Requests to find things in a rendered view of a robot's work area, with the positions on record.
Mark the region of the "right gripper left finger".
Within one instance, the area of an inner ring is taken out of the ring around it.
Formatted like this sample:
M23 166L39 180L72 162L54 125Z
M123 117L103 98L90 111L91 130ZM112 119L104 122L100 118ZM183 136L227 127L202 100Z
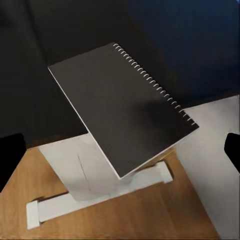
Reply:
M0 193L26 152L22 133L0 138Z

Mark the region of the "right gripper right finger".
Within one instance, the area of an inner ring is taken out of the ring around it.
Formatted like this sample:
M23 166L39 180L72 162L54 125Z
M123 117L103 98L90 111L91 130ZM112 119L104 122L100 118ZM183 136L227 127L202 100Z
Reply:
M224 151L240 173L240 135L229 133L227 135Z

